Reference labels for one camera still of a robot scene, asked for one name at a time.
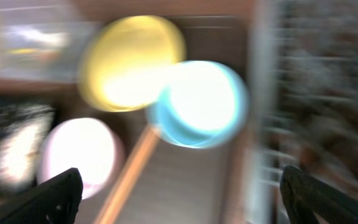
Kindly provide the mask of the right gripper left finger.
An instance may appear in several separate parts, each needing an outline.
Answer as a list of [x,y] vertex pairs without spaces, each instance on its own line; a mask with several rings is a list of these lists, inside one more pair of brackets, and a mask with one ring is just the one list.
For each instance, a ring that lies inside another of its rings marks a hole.
[[0,224],[74,224],[82,192],[80,172],[70,168],[0,205]]

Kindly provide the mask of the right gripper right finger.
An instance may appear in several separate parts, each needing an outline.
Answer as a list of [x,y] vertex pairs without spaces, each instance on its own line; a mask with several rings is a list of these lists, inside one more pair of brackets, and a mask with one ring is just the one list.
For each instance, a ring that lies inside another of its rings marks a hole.
[[358,224],[358,201],[293,166],[285,166],[280,180],[282,201],[292,224]]

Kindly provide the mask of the white pink bowl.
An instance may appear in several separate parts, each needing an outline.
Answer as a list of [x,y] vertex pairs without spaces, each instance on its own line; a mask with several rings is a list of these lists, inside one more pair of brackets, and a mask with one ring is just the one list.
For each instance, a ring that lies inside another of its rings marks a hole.
[[109,185],[123,163],[123,143],[107,124],[96,118],[69,119],[53,128],[42,144],[37,182],[77,168],[82,198],[87,199]]

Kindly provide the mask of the pile of rice scraps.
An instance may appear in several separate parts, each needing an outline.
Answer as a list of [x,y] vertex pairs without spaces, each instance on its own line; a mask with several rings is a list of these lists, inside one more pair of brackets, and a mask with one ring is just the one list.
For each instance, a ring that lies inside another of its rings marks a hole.
[[20,106],[14,120],[3,129],[0,140],[0,190],[20,191],[29,188],[35,178],[40,147],[55,119],[49,105]]

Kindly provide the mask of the light blue bowl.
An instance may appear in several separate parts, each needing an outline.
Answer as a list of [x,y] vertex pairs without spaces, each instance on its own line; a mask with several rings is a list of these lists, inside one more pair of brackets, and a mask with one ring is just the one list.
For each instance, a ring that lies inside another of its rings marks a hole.
[[249,89],[241,76],[207,60],[179,63],[173,74],[146,109],[160,138],[193,149],[220,146],[234,138],[250,111]]

